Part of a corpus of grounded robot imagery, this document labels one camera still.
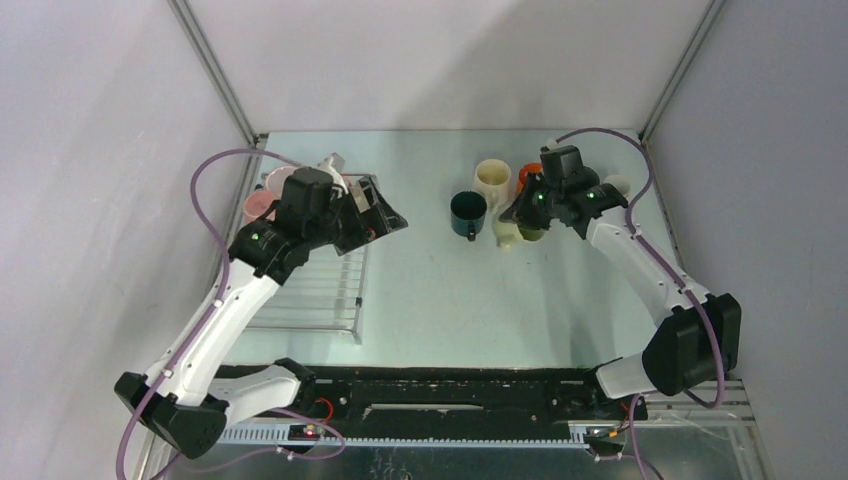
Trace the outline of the light green mug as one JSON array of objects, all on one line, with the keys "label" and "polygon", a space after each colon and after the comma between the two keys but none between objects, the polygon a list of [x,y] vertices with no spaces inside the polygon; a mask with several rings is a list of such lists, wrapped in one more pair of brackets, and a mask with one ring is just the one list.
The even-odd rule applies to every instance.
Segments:
[{"label": "light green mug", "polygon": [[543,229],[528,229],[502,221],[498,216],[493,218],[492,230],[496,246],[503,252],[510,252],[520,244],[538,242],[546,233]]}]

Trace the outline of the cream mug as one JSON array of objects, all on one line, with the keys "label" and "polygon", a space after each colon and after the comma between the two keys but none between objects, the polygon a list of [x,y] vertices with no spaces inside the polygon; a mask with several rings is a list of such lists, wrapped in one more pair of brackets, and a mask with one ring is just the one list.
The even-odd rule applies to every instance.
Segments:
[{"label": "cream mug", "polygon": [[486,200],[488,210],[494,212],[511,198],[512,171],[500,159],[485,159],[474,170],[472,188]]}]

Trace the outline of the orange mug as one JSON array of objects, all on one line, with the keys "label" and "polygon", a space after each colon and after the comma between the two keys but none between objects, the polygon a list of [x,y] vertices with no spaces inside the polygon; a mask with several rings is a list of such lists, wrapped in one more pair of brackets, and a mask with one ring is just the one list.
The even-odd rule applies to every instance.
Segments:
[{"label": "orange mug", "polygon": [[525,164],[520,170],[518,174],[518,180],[516,183],[515,193],[516,195],[520,195],[522,190],[525,188],[528,178],[532,175],[541,173],[543,170],[543,166],[541,163],[528,163]]}]

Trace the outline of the teal green mug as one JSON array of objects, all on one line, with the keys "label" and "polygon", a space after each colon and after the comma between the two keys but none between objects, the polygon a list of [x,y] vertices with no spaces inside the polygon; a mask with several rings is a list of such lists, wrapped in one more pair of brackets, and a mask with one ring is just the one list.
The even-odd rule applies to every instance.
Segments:
[{"label": "teal green mug", "polygon": [[474,242],[483,228],[488,211],[484,196],[471,190],[458,192],[451,198],[449,208],[452,231]]}]

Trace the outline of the salmon printed mug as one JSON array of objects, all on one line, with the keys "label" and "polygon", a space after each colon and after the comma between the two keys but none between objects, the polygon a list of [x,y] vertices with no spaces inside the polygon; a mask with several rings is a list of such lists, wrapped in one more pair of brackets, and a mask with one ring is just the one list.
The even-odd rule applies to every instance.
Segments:
[{"label": "salmon printed mug", "polygon": [[619,174],[609,175],[604,178],[603,183],[614,187],[623,197],[630,197],[631,182],[626,176]]}]

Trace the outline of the dark green mug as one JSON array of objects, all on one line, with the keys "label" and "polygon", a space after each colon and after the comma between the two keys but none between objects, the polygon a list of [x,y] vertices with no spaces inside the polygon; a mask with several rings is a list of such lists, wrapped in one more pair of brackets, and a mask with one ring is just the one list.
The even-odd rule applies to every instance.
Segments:
[{"label": "dark green mug", "polygon": [[580,170],[579,180],[580,184],[584,189],[592,188],[600,184],[600,178],[598,173],[588,166],[584,166]]}]

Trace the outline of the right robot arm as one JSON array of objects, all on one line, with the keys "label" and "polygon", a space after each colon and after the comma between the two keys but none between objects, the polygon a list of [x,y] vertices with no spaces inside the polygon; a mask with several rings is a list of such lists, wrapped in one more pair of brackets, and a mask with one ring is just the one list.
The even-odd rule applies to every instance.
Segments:
[{"label": "right robot arm", "polygon": [[606,418],[623,397],[674,396],[706,381],[716,381],[714,402],[722,403],[738,355],[741,307],[732,295],[715,295],[673,266],[635,225],[614,186],[568,190],[535,174],[500,219],[530,230],[547,230],[554,220],[572,228],[618,269],[654,321],[642,352],[596,368],[595,382],[581,392],[588,414]]}]

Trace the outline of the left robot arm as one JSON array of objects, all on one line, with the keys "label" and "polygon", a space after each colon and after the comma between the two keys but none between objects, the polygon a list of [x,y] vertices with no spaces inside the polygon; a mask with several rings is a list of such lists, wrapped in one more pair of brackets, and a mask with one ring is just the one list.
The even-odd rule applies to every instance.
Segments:
[{"label": "left robot arm", "polygon": [[316,403],[311,370],[283,358],[220,379],[224,357],[313,251],[331,245],[343,256],[407,225],[372,177],[349,184],[330,168],[296,169],[280,198],[238,231],[209,304],[145,373],[123,373],[116,394],[139,423],[187,459],[203,456],[227,428],[260,413],[308,414]]}]

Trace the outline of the beige small mug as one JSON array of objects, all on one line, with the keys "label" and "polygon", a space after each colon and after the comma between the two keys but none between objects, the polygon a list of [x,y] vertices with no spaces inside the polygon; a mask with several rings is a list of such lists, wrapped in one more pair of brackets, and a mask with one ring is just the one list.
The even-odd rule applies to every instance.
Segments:
[{"label": "beige small mug", "polygon": [[359,212],[365,212],[370,208],[367,196],[365,195],[365,192],[360,185],[356,184],[350,186],[349,193],[351,194],[352,199]]}]

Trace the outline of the grey mug white base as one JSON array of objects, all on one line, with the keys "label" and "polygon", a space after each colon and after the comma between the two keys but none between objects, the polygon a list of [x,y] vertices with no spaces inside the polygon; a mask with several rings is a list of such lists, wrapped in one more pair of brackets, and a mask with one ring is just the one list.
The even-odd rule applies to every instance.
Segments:
[{"label": "grey mug white base", "polygon": [[276,198],[280,198],[283,193],[285,181],[297,170],[293,166],[282,166],[271,171],[265,181],[264,187],[271,192]]}]

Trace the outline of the pink patterned mug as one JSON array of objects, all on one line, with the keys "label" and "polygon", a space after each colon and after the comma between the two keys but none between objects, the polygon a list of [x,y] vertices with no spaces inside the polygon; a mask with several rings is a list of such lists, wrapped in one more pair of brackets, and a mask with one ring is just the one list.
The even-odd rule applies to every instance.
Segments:
[{"label": "pink patterned mug", "polygon": [[273,221],[276,213],[272,203],[279,199],[279,196],[266,189],[260,189],[252,192],[244,201],[242,211],[246,223],[251,223],[259,219],[267,211],[270,213],[266,219]]}]

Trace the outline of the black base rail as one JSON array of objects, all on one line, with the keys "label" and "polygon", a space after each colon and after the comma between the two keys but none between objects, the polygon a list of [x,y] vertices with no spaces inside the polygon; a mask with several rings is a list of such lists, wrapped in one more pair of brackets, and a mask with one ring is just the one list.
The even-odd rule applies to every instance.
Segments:
[{"label": "black base rail", "polygon": [[586,368],[311,366],[292,409],[364,441],[567,441],[574,427],[621,426],[647,409],[608,399]]}]

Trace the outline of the aluminium frame rail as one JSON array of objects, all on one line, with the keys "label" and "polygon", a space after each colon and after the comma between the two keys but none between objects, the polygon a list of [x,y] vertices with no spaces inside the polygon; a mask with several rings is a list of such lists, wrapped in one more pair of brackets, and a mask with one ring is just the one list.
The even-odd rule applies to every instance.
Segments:
[{"label": "aluminium frame rail", "polygon": [[321,368],[294,416],[263,413],[226,429],[205,455],[172,463],[152,439],[136,477],[290,465],[298,474],[413,477],[416,462],[479,476],[574,475],[595,456],[631,477],[770,479],[747,394],[738,381],[705,409],[685,395],[600,402],[573,373]]}]

